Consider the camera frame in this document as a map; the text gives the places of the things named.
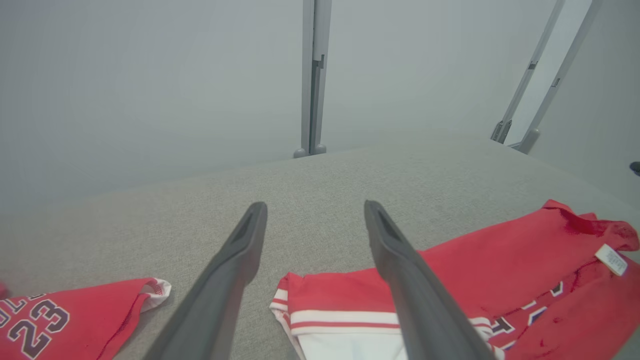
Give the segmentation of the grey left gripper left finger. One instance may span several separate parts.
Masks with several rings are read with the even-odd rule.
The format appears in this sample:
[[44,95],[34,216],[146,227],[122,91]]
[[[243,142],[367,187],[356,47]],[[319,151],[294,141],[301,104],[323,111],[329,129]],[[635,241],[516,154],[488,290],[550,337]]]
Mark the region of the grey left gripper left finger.
[[147,360],[228,360],[243,292],[258,273],[268,207],[252,203],[147,351]]

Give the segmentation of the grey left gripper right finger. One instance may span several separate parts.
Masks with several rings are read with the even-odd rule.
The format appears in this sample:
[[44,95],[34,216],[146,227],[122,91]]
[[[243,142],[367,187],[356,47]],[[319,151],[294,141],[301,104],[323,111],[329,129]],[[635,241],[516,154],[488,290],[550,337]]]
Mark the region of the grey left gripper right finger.
[[493,353],[391,216],[364,203],[375,268],[385,280],[409,360],[491,360]]

